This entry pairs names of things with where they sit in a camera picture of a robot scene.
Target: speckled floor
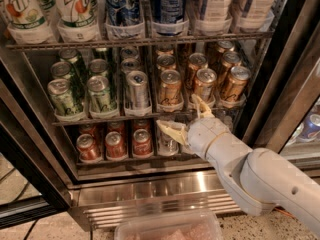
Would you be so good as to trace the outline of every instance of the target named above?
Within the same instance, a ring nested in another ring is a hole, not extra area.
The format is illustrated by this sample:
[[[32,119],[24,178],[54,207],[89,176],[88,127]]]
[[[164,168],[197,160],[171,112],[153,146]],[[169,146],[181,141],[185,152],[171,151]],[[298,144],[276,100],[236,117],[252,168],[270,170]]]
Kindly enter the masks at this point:
[[[315,240],[296,219],[277,211],[260,217],[247,215],[218,218],[224,240]],[[33,222],[0,230],[0,240],[113,240],[112,231],[83,232],[68,213],[39,220],[27,238]]]

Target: can lid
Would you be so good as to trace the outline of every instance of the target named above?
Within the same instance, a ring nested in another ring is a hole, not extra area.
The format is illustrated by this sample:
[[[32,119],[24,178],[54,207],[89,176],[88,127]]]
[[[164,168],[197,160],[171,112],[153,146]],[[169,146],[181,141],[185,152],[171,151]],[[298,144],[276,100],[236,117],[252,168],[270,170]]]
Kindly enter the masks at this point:
[[[109,81],[104,76],[92,76],[87,82],[89,91],[100,92],[109,87]]]
[[[217,80],[217,74],[210,68],[202,68],[197,71],[197,78],[204,83],[213,83]]]
[[[173,55],[163,54],[157,58],[157,65],[160,67],[168,67],[176,65],[176,58]]]
[[[232,76],[238,80],[248,80],[251,77],[251,72],[248,68],[243,66],[235,66],[230,70]]]
[[[318,114],[312,114],[312,115],[310,116],[310,121],[311,121],[312,124],[320,127],[320,115],[318,115]]]
[[[94,138],[90,134],[82,134],[77,139],[77,148],[85,149],[90,148],[94,143]]]
[[[66,61],[56,62],[51,66],[51,74],[53,78],[63,77],[67,75],[72,68],[72,65]]]
[[[59,57],[64,60],[70,60],[78,55],[78,50],[76,49],[63,49],[59,52]]]
[[[230,51],[232,49],[234,49],[234,43],[231,41],[218,41],[216,43],[216,46],[218,48],[219,51],[224,52],[224,51]]]
[[[49,94],[59,95],[68,91],[70,88],[70,81],[67,79],[56,79],[48,83]]]
[[[140,70],[141,64],[140,61],[134,58],[124,59],[121,62],[121,70],[125,73],[129,73],[133,70]]]
[[[108,63],[104,59],[95,59],[89,63],[89,70],[92,73],[101,73],[108,69]]]
[[[139,58],[139,50],[134,46],[123,47],[120,51],[120,57],[123,60],[127,58]]]
[[[207,57],[203,53],[193,53],[189,56],[189,61],[196,66],[204,66],[208,63]]]
[[[222,58],[226,63],[229,63],[229,64],[240,64],[241,63],[240,54],[237,52],[233,52],[233,51],[225,52],[222,55]]]
[[[109,132],[105,138],[105,142],[109,146],[118,145],[121,141],[121,134],[118,132]]]
[[[127,74],[127,82],[132,86],[141,86],[148,83],[148,77],[142,71],[131,71]]]
[[[176,84],[181,82],[180,73],[172,69],[162,71],[160,78],[161,81],[166,84]]]
[[[136,130],[133,134],[133,138],[138,143],[143,143],[149,139],[149,132],[145,129]]]

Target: gold can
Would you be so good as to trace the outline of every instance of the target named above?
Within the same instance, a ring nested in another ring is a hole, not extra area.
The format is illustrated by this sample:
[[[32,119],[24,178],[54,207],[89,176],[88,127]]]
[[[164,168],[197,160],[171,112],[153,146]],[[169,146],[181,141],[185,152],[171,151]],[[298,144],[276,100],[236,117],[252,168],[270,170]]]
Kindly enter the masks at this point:
[[[237,102],[247,87],[251,71],[242,66],[231,68],[220,90],[220,98],[228,102]]]
[[[232,41],[218,41],[208,43],[206,46],[206,55],[209,58],[209,68],[212,68],[217,73],[222,55],[228,51],[234,51],[235,45]]]
[[[176,70],[165,70],[160,76],[159,104],[172,106],[179,104],[181,75]]]
[[[218,88],[222,86],[230,69],[234,66],[240,66],[241,63],[241,55],[237,52],[229,51],[222,55],[219,65]]]
[[[210,102],[217,83],[217,74],[210,68],[202,68],[197,71],[193,82],[193,93],[204,102]]]
[[[159,74],[165,70],[175,70],[177,68],[176,58],[173,55],[163,54],[157,58],[157,69]]]
[[[191,90],[193,79],[201,68],[208,67],[208,59],[203,53],[193,53],[189,56],[186,72],[186,87]]]

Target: refrigerator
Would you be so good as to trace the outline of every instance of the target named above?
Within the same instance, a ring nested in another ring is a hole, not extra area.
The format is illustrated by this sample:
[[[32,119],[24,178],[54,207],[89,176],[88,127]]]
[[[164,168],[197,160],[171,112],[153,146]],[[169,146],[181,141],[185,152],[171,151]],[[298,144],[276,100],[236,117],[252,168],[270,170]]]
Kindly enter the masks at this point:
[[[139,39],[26,45],[2,35],[0,152],[40,194],[1,205],[0,227],[62,211],[68,211],[84,231],[110,229],[131,218],[171,211],[240,211],[207,161],[182,147],[173,155],[158,154],[155,120],[175,117],[188,123],[196,113],[186,104],[179,111],[157,110],[154,87],[150,88],[151,113],[126,114],[125,102],[120,101],[119,114],[110,118],[57,120],[47,84],[52,80],[50,67],[62,49],[79,50],[88,63],[95,48],[112,48],[118,54],[122,47],[136,46],[152,75],[150,58],[156,45],[193,47],[193,52],[202,52],[208,43],[234,41],[252,70],[246,100],[236,108],[214,106],[213,114],[222,119],[231,117],[232,132],[249,146],[270,148],[319,180],[319,138],[288,143],[320,96],[319,1],[276,0],[272,24],[262,32],[204,36],[189,29],[185,36],[154,37],[149,34],[150,15],[145,12],[146,34]],[[3,19],[1,33],[6,33],[6,23]],[[123,98],[126,93],[120,78],[115,85],[118,97]],[[150,157],[136,158],[130,151],[136,119],[151,122],[154,153]],[[81,162],[76,148],[79,126],[94,124],[106,130],[108,123],[116,121],[126,124],[129,157]]]

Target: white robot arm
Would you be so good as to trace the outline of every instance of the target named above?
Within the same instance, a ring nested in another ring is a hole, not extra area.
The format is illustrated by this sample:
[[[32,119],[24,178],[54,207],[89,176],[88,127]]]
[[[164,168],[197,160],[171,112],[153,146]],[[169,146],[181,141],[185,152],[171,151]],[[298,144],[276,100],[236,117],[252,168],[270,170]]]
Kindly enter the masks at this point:
[[[178,134],[172,125],[157,123],[209,161],[244,212],[258,216],[282,206],[320,237],[320,186],[286,159],[269,149],[252,150],[213,116],[195,120]]]

